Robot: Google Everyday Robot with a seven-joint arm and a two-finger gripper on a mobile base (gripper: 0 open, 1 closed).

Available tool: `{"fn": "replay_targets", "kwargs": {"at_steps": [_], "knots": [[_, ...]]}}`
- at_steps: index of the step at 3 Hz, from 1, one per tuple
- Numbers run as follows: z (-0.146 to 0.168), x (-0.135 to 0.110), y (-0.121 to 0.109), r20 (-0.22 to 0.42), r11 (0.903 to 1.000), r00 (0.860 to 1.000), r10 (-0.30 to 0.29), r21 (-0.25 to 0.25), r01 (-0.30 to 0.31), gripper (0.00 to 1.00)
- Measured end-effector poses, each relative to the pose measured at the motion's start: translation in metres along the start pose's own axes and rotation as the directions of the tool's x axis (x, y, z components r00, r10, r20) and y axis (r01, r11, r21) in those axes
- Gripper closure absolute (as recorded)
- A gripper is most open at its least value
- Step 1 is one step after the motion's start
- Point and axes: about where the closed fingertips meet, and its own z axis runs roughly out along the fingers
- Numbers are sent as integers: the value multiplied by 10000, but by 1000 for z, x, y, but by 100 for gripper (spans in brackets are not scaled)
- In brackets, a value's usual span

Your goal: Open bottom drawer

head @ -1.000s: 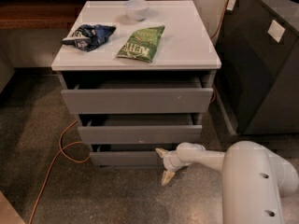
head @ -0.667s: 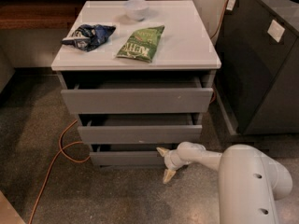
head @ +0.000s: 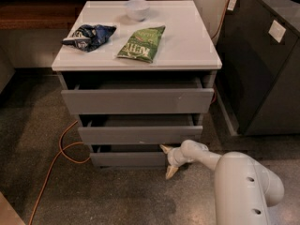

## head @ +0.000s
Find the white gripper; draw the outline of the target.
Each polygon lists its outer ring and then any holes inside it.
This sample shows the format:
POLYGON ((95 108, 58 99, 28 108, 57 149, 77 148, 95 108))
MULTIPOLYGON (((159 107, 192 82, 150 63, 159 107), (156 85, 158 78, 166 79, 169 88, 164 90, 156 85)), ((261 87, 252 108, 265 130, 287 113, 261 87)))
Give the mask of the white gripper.
POLYGON ((169 166, 167 167, 165 178, 171 179, 179 170, 179 167, 188 163, 188 152, 182 147, 172 147, 166 144, 160 145, 161 150, 164 154, 167 154, 169 166))

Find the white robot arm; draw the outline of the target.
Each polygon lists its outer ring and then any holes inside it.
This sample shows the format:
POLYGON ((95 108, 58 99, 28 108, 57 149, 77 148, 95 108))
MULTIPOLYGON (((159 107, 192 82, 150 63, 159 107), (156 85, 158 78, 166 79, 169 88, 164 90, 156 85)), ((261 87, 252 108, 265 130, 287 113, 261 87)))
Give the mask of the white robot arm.
POLYGON ((254 158, 229 152, 219 155, 199 142, 185 140, 178 147, 161 146, 172 178, 186 163, 201 162, 214 172, 217 225, 271 225, 268 208, 284 197, 281 179, 254 158))

